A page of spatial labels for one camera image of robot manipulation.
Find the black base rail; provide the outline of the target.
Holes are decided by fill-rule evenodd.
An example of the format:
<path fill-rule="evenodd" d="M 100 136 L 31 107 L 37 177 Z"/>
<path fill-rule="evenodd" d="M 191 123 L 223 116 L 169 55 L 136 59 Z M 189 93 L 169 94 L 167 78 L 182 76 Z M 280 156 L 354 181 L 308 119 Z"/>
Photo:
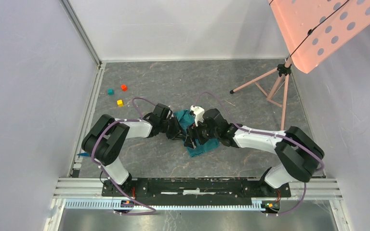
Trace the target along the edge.
<path fill-rule="evenodd" d="M 258 178 L 136 178 L 123 192 L 148 205 L 251 205 L 252 198 L 291 197 L 289 184 L 278 189 Z"/>

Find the pink perforated panel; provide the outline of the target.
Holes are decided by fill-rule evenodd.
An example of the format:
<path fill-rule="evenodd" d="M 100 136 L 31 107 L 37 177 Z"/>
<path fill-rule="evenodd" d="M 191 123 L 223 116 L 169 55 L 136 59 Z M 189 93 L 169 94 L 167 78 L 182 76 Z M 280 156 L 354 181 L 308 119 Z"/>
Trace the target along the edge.
<path fill-rule="evenodd" d="M 308 74 L 370 25 L 370 0 L 271 0 L 293 64 Z"/>

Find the blue knife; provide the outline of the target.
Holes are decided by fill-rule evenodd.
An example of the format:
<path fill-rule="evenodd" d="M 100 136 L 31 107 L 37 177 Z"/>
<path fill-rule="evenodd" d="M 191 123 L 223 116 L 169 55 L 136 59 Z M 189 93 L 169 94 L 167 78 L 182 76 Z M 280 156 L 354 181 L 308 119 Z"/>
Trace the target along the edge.
<path fill-rule="evenodd" d="M 88 153 L 80 153 L 80 154 L 77 154 L 77 156 L 90 157 Z"/>

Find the yellow cube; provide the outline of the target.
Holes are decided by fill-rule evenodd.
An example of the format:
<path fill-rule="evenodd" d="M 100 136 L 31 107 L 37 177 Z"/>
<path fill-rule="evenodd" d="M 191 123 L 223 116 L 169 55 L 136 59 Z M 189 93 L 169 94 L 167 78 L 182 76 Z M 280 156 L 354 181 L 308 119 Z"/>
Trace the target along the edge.
<path fill-rule="evenodd" d="M 123 107 L 124 106 L 123 100 L 117 100 L 117 106 L 118 107 Z"/>

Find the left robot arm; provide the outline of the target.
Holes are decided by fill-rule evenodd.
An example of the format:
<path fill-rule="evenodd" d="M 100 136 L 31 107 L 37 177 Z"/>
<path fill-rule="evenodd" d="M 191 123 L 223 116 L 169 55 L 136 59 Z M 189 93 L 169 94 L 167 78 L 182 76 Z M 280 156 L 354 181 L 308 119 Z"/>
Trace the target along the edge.
<path fill-rule="evenodd" d="M 172 110 L 158 103 L 153 112 L 139 119 L 118 119 L 102 115 L 84 137 L 81 148 L 104 170 L 113 189 L 120 196 L 132 191 L 132 176 L 123 166 L 119 154 L 127 139 L 152 138 L 163 133 L 169 140 L 185 140 L 186 132 Z"/>

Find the pink tripod stand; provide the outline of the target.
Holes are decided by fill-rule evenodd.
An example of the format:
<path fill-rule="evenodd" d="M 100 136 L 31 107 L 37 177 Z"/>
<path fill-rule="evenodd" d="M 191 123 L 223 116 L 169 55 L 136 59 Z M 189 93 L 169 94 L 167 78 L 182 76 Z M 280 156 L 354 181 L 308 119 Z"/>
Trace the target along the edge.
<path fill-rule="evenodd" d="M 291 75 L 292 64 L 293 64 L 293 60 L 292 60 L 291 55 L 289 55 L 286 58 L 284 63 L 278 64 L 277 67 L 273 68 L 272 70 L 254 78 L 253 80 L 250 80 L 249 82 L 244 83 L 243 85 L 241 85 L 241 86 L 239 86 L 235 89 L 232 89 L 229 93 L 234 94 L 234 93 L 240 91 L 241 89 L 243 89 L 243 88 L 245 88 L 245 87 L 247 87 L 251 84 L 256 85 L 259 88 L 259 90 L 265 95 L 266 100 L 268 102 L 270 102 L 270 103 L 272 103 L 272 104 L 281 108 L 282 112 L 281 112 L 280 129 L 284 130 L 284 128 L 285 128 L 285 118 L 286 118 L 288 88 L 289 88 L 289 79 L 290 79 L 290 75 Z M 267 77 L 267 76 L 270 76 L 270 75 L 274 74 L 275 72 L 278 73 L 278 77 L 277 77 L 273 87 L 271 88 L 271 90 L 269 92 L 266 92 L 260 86 L 258 81 Z M 273 100 L 273 97 L 276 95 L 276 93 L 278 93 L 278 91 L 281 89 L 281 87 L 283 87 L 283 102 L 282 103 L 277 103 L 276 101 Z"/>

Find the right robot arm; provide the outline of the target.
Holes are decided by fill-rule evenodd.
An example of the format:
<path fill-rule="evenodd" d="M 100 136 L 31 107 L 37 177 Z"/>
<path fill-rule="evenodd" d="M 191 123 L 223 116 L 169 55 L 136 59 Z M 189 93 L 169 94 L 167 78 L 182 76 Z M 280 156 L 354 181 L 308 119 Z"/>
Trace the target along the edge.
<path fill-rule="evenodd" d="M 281 131 L 253 129 L 229 123 L 218 109 L 205 111 L 192 106 L 190 111 L 195 121 L 186 129 L 186 147 L 196 148 L 217 140 L 226 147 L 257 149 L 280 159 L 278 166 L 271 167 L 262 176 L 259 191 L 264 196 L 272 196 L 288 182 L 307 183 L 324 167 L 323 150 L 298 127 Z"/>

